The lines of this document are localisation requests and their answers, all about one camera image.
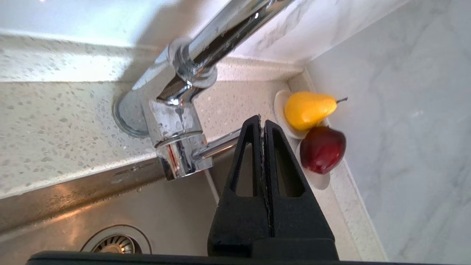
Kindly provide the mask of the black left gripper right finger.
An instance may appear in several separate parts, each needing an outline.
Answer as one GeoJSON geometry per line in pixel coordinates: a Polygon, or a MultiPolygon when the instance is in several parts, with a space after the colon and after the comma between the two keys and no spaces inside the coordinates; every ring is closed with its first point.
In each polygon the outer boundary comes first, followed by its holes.
{"type": "Polygon", "coordinates": [[[256,258],[336,258],[335,237],[281,127],[267,120],[263,180],[269,236],[254,242],[256,258]]]}

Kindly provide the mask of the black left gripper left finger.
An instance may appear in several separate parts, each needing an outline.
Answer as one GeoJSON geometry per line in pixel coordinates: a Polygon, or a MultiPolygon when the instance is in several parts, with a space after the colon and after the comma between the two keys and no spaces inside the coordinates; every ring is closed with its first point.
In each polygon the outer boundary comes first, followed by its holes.
{"type": "Polygon", "coordinates": [[[252,244],[270,236],[261,118],[243,122],[207,241],[209,256],[251,256],[252,244]]]}

